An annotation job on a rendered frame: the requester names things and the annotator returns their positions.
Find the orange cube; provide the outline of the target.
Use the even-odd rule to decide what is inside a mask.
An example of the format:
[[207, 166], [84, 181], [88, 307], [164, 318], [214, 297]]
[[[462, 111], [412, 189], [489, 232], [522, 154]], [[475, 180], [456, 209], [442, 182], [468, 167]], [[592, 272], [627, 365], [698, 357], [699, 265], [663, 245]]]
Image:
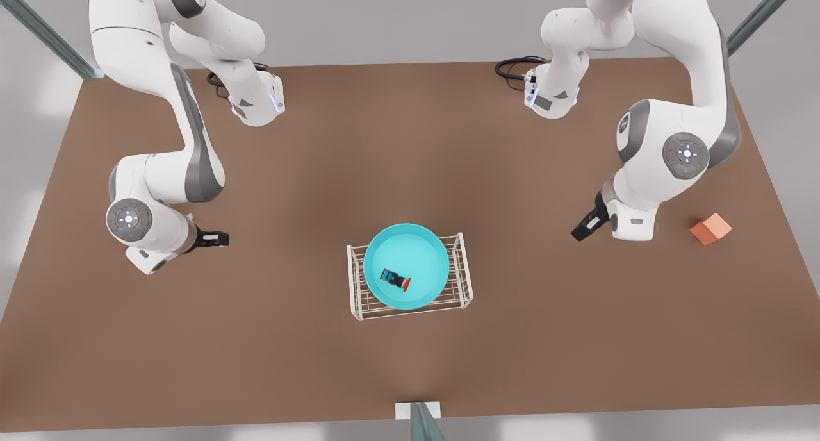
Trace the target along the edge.
[[731, 230], [732, 226], [719, 213], [713, 213], [689, 228], [691, 234], [703, 245], [721, 240]]

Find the turquoise plate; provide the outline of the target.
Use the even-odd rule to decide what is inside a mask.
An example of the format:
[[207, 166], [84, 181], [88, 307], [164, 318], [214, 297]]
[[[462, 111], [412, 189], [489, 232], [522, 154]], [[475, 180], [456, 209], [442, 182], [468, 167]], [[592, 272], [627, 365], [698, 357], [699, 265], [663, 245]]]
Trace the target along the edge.
[[[373, 238], [365, 252], [365, 280], [379, 300], [399, 310], [431, 303], [448, 279], [448, 252], [442, 240], [417, 224], [396, 224]], [[407, 292], [381, 281], [383, 269], [411, 278]]]

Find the silver frame post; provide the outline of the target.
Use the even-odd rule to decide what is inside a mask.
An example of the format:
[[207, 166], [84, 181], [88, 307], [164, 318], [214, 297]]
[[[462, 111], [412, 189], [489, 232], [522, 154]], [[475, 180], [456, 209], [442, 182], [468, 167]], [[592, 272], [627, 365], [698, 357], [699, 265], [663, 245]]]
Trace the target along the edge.
[[445, 441], [437, 420], [441, 418], [440, 402], [395, 403], [395, 420], [409, 420], [411, 441]]
[[732, 56], [787, 0], [761, 0], [727, 38], [727, 55]]
[[105, 73], [80, 56], [25, 0], [0, 0], [0, 5], [82, 79], [105, 78]]

